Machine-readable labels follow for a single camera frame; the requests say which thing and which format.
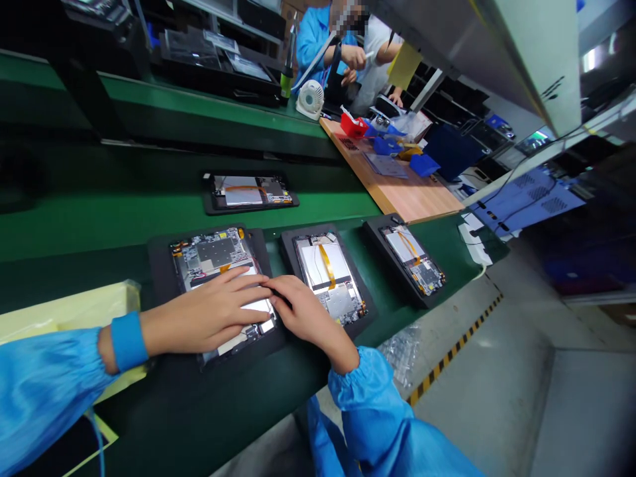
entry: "finger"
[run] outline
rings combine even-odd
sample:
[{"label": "finger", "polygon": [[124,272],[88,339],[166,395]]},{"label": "finger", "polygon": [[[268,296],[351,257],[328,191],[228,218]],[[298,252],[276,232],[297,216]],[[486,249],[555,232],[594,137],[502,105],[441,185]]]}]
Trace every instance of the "finger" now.
[{"label": "finger", "polygon": [[285,303],[285,300],[283,300],[282,298],[273,296],[270,298],[270,303],[274,306],[274,308],[276,308],[276,311],[278,312],[280,317],[283,319],[283,321],[293,319],[293,311],[289,307],[289,305]]},{"label": "finger", "polygon": [[272,296],[272,290],[263,287],[235,291],[233,294],[233,297],[239,306],[247,305],[248,303],[253,303],[260,299],[269,298],[270,296]]},{"label": "finger", "polygon": [[348,85],[350,83],[353,83],[354,80],[355,80],[355,76],[353,74],[349,73],[343,78],[343,80],[341,82],[341,85],[342,86],[346,86],[346,85]]},{"label": "finger", "polygon": [[242,330],[243,327],[241,325],[232,325],[227,328],[223,328],[221,331],[205,340],[201,352],[208,352],[217,349],[223,343],[227,343],[232,338],[236,338]]},{"label": "finger", "polygon": [[237,276],[247,272],[249,269],[250,269],[249,267],[232,268],[231,270],[228,270],[224,274],[221,274],[221,275],[217,276],[214,280],[210,280],[210,282],[208,282],[207,285],[203,285],[203,286],[201,286],[201,288],[203,288],[203,287],[210,288],[210,285],[212,285],[212,284],[219,285],[219,284],[227,283],[230,280],[232,280],[233,278],[236,278]]},{"label": "finger", "polygon": [[356,70],[363,70],[366,65],[366,55],[364,50],[358,52],[358,68]]},{"label": "finger", "polygon": [[268,280],[267,282],[263,283],[263,286],[272,288],[273,290],[276,290],[278,293],[283,295],[285,298],[290,299],[290,295],[298,290],[302,290],[302,287],[304,287],[305,284],[301,282],[296,276],[283,275]]},{"label": "finger", "polygon": [[242,277],[235,278],[234,280],[229,282],[225,286],[225,289],[228,292],[236,292],[248,286],[267,282],[267,280],[269,280],[269,277],[265,275],[244,275]]},{"label": "finger", "polygon": [[232,315],[230,323],[233,325],[251,325],[252,323],[263,323],[270,318],[267,311],[240,309]]}]

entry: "red container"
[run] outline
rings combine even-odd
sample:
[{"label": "red container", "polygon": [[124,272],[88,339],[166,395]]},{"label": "red container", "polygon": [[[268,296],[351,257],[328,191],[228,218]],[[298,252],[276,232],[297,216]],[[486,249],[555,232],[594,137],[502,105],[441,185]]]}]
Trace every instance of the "red container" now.
[{"label": "red container", "polygon": [[358,118],[358,122],[360,126],[357,126],[354,122],[349,119],[349,115],[343,114],[340,127],[343,128],[344,133],[352,138],[361,138],[366,133],[366,130],[369,129],[369,126],[364,122],[362,118]]}]

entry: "blue anti-static coat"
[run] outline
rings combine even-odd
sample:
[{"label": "blue anti-static coat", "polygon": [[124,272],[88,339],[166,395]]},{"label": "blue anti-static coat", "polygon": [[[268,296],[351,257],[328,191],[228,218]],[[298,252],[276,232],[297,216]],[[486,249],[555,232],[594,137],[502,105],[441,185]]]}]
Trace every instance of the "blue anti-static coat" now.
[{"label": "blue anti-static coat", "polygon": [[343,413],[338,427],[309,402],[311,451],[320,476],[481,476],[434,426],[415,418],[393,384],[382,353],[358,348],[360,366],[329,373],[329,390]]},{"label": "blue anti-static coat", "polygon": [[[321,9],[308,8],[303,20],[300,22],[298,38],[296,40],[296,61],[298,62],[298,77],[296,78],[296,83],[300,81],[300,78],[302,78],[305,71],[307,71],[314,57],[318,54],[318,51],[320,51],[320,48],[322,48],[329,37],[330,8],[330,5]],[[350,32],[347,32],[344,36],[343,44],[358,46],[358,42]],[[316,80],[324,87],[325,80],[329,76],[330,68],[330,66],[325,67],[325,59],[323,58],[314,67],[313,73],[307,76],[307,79],[303,83],[309,80]],[[340,62],[338,65],[338,74],[344,74],[345,69],[346,64]]]},{"label": "blue anti-static coat", "polygon": [[[64,331],[0,346],[0,476],[32,463],[73,425],[117,376],[97,350],[99,328]],[[359,348],[360,366],[329,374],[345,440],[309,402],[316,473],[321,476],[477,476],[444,435],[418,421],[377,350]]]}]

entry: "tablet circuit board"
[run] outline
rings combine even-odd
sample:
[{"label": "tablet circuit board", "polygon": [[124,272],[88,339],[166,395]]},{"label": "tablet circuit board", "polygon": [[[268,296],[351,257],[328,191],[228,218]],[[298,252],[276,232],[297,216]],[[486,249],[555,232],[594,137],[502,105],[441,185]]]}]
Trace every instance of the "tablet circuit board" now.
[{"label": "tablet circuit board", "polygon": [[431,260],[405,225],[383,227],[380,233],[402,267],[413,277],[422,296],[429,297],[444,286],[444,272]]},{"label": "tablet circuit board", "polygon": [[212,195],[221,207],[293,205],[290,191],[281,176],[214,176],[212,184]]},{"label": "tablet circuit board", "polygon": [[303,235],[293,244],[304,282],[335,321],[346,326],[368,313],[335,234]]},{"label": "tablet circuit board", "polygon": [[[245,231],[236,227],[175,241],[170,244],[170,253],[182,293],[190,292],[238,266],[250,267],[246,275],[261,273]],[[237,337],[222,344],[216,351],[205,353],[204,362],[226,353],[233,354],[276,326],[276,314],[268,299],[249,303],[242,308],[266,311],[270,319],[243,327]]]}]

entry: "white fan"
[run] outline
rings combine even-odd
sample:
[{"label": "white fan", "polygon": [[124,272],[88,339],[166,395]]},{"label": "white fan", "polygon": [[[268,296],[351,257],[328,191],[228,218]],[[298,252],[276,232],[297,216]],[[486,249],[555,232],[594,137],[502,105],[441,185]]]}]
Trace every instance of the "white fan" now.
[{"label": "white fan", "polygon": [[320,83],[315,79],[310,79],[303,84],[300,93],[298,93],[296,111],[314,121],[318,121],[323,110],[323,104],[325,104],[325,92]]}]

